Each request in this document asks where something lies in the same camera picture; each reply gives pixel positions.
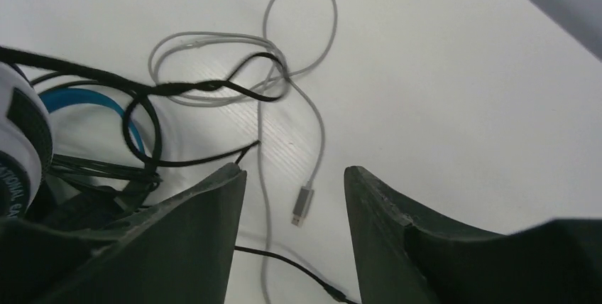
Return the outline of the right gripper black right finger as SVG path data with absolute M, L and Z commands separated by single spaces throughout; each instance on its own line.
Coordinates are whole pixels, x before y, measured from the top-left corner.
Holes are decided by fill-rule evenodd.
M 364 303 L 600 303 L 601 221 L 553 219 L 510 235 L 464 224 L 344 171 Z

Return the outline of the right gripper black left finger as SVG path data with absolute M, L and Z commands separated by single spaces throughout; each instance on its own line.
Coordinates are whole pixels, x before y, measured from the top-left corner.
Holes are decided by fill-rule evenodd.
M 2 303 L 223 303 L 247 174 L 228 163 L 103 229 L 1 221 Z

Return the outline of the white and black headphones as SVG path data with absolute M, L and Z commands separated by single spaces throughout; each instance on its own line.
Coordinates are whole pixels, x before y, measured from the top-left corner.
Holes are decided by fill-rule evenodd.
M 14 65 L 1 64 L 1 217 L 21 218 L 53 158 L 49 113 Z

